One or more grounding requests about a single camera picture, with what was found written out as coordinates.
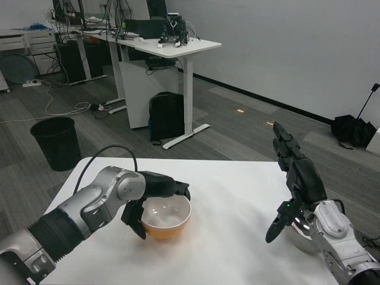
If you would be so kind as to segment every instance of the black trash can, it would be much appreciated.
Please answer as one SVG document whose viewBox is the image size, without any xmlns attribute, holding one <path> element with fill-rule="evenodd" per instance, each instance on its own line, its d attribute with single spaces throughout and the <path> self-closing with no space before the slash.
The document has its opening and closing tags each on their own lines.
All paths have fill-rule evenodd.
<svg viewBox="0 0 380 285">
<path fill-rule="evenodd" d="M 51 169 L 73 169 L 81 160 L 75 122 L 71 118 L 56 117 L 35 124 L 30 133 L 36 138 Z"/>
</svg>

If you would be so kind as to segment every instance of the umbrella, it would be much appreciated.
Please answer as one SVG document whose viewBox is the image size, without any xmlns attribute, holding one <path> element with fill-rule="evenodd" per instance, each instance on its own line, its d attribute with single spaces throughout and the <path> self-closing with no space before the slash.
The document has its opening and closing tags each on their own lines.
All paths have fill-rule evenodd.
<svg viewBox="0 0 380 285">
<path fill-rule="evenodd" d="M 352 115 L 346 115 L 336 117 L 332 122 L 331 132 L 338 139 L 341 147 L 350 150 L 353 149 L 342 144 L 345 142 L 350 142 L 354 147 L 366 147 L 375 135 L 376 128 L 370 122 L 366 123 L 363 121 L 360 116 L 372 94 L 376 92 L 379 87 L 380 84 L 378 83 L 373 85 L 372 92 L 356 119 Z"/>
</svg>

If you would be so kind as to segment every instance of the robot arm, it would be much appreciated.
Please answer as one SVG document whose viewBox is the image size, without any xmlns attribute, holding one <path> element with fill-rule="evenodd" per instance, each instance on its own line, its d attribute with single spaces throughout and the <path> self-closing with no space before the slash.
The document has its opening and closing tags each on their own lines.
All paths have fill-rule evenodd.
<svg viewBox="0 0 380 285">
<path fill-rule="evenodd" d="M 122 221 L 141 238 L 143 202 L 149 197 L 185 195 L 188 184 L 151 172 L 104 168 L 95 180 L 28 229 L 21 229 L 0 242 L 0 278 L 4 284 L 41 282 L 82 241 L 107 225 L 126 204 Z"/>
<path fill-rule="evenodd" d="M 327 200 L 323 182 L 309 158 L 300 152 L 298 142 L 278 123 L 273 141 L 287 186 L 292 194 L 278 208 L 277 218 L 265 240 L 272 242 L 298 217 L 308 222 L 313 243 L 321 250 L 331 274 L 339 284 L 380 284 L 380 264 L 358 243 L 353 225 L 335 202 Z"/>
</svg>

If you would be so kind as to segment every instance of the small robot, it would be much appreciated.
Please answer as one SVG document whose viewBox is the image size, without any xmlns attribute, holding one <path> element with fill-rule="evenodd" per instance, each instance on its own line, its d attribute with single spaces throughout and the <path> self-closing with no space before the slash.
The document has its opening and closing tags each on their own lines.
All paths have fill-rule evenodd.
<svg viewBox="0 0 380 285">
<path fill-rule="evenodd" d="M 176 48 L 188 44 L 189 32 L 186 30 L 186 21 L 182 19 L 179 13 L 167 13 L 158 44 L 159 49 L 163 48 L 164 42 L 175 42 Z"/>
</svg>

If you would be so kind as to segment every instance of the black bag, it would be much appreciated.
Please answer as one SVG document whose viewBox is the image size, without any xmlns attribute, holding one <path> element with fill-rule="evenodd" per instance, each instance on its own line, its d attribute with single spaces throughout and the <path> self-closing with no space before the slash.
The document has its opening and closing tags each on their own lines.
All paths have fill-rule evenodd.
<svg viewBox="0 0 380 285">
<path fill-rule="evenodd" d="M 354 147 L 366 147 L 375 135 L 376 128 L 370 122 L 365 123 L 362 119 L 346 115 L 335 118 L 331 124 L 331 132 L 339 142 L 350 142 Z"/>
<path fill-rule="evenodd" d="M 161 92 L 149 101 L 150 141 L 179 137 L 185 133 L 183 95 Z"/>
</svg>

